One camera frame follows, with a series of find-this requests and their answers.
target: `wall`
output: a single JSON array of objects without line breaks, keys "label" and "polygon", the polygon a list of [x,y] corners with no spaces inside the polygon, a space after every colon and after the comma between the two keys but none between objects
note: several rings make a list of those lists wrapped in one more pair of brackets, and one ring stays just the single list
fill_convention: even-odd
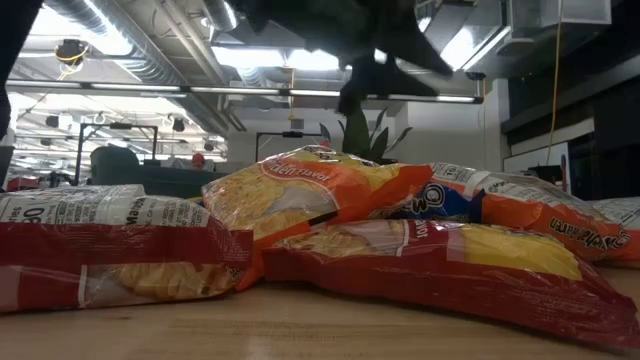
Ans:
[{"label": "wall", "polygon": [[[553,144],[559,144],[592,133],[594,129],[593,118],[556,129],[553,132]],[[549,133],[511,145],[511,154],[518,155],[540,148],[549,148]]]},{"label": "wall", "polygon": [[[379,110],[365,110],[367,121],[376,120]],[[256,133],[257,132],[282,132],[290,130],[289,110],[271,109],[261,112],[257,109],[236,109],[236,115],[247,127],[243,133],[230,133],[228,138],[227,161],[243,162],[251,164],[255,159]],[[340,151],[342,149],[342,130],[337,120],[344,123],[344,118],[333,110],[324,109],[295,109],[294,116],[305,120],[305,133],[320,133],[320,123],[324,124],[331,134],[331,147]],[[389,138],[394,139],[394,118],[386,117],[382,127],[389,127]],[[259,160],[267,156],[280,154],[297,149],[305,145],[316,145],[322,142],[320,137],[303,137],[298,139],[285,139],[281,136],[273,136],[266,144],[269,135],[260,138]]]},{"label": "wall", "polygon": [[506,81],[498,80],[483,105],[407,103],[395,130],[413,130],[391,155],[411,164],[440,161],[502,171],[502,159],[509,155],[500,133],[500,123],[508,118],[507,91]]}]

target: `snack bag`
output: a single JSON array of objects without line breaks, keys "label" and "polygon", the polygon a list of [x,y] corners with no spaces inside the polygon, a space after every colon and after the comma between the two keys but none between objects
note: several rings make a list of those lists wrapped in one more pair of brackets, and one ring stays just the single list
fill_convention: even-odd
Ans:
[{"label": "snack bag", "polygon": [[0,195],[0,312],[216,296],[250,266],[250,231],[139,185]]},{"label": "snack bag", "polygon": [[619,224],[631,239],[615,262],[618,266],[640,268],[640,197],[589,202],[607,219]]},{"label": "snack bag", "polygon": [[555,239],[501,227],[370,220],[263,251],[267,281],[440,307],[605,345],[640,347],[633,301]]},{"label": "snack bag", "polygon": [[[253,230],[264,249],[310,224],[380,218],[409,201],[431,177],[428,166],[379,166],[322,146],[272,156],[203,189],[211,214],[229,229]],[[244,289],[262,276],[259,250]]]},{"label": "snack bag", "polygon": [[543,180],[445,163],[431,168],[431,182],[391,218],[469,219],[545,233],[587,261],[618,259],[629,248],[618,224]]}]

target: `red chip bag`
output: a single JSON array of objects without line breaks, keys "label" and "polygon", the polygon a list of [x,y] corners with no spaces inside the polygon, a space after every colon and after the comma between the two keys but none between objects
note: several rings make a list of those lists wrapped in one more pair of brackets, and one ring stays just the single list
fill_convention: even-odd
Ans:
[{"label": "red chip bag", "polygon": [[263,251],[268,281],[436,306],[598,344],[640,347],[633,301],[555,239],[505,228],[370,220]]},{"label": "red chip bag", "polygon": [[251,265],[252,234],[137,185],[0,195],[0,312],[206,298]]}]

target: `table surface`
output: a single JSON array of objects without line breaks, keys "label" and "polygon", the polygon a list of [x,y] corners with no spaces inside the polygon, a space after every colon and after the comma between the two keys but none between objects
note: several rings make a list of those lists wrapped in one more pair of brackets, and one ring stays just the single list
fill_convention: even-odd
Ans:
[{"label": "table surface", "polygon": [[[640,304],[640,271],[602,269]],[[417,306],[262,284],[214,301],[0,317],[0,359],[640,359]]]}]

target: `metal frame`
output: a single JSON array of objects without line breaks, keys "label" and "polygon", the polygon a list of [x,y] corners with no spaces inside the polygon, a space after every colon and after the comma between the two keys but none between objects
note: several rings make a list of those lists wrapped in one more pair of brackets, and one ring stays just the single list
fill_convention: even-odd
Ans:
[{"label": "metal frame", "polygon": [[[191,86],[191,85],[146,85],[146,84],[117,84],[74,81],[48,81],[48,80],[7,80],[7,90],[17,92],[55,92],[58,94],[82,94],[82,95],[113,95],[123,96],[152,96],[167,98],[183,98],[189,94],[222,94],[222,95],[246,95],[246,96],[300,96],[300,97],[324,97],[338,98],[339,91],[308,90],[308,89],[282,89],[282,88],[247,88],[230,86]],[[452,104],[482,104],[484,98],[477,94],[438,96],[414,96],[395,95],[389,96],[369,95],[370,100],[389,101],[415,101],[415,102],[439,102]]]},{"label": "metal frame", "polygon": [[[260,150],[260,148],[258,147],[258,143],[260,142],[260,137],[262,137],[262,135],[273,135],[273,136],[282,136],[284,137],[284,134],[287,133],[286,131],[284,132],[258,132],[256,133],[256,162],[258,162],[258,151]],[[300,133],[302,134],[302,137],[305,136],[322,136],[322,134],[307,134],[307,133]]]},{"label": "metal frame", "polygon": [[[86,139],[84,137],[84,129],[88,127],[95,128],[89,135],[87,135]],[[103,127],[108,127],[113,130],[131,130],[133,128],[136,129],[151,129],[153,130],[153,146],[151,148],[151,159],[156,159],[156,145],[158,144],[158,127],[151,125],[133,125],[133,124],[123,124],[123,123],[112,123],[112,124],[80,124],[80,135],[78,136],[78,156],[76,157],[76,174],[74,176],[74,181],[76,184],[80,182],[80,165],[82,163],[82,145],[85,141],[91,139],[91,136],[95,134],[96,131]]]}]

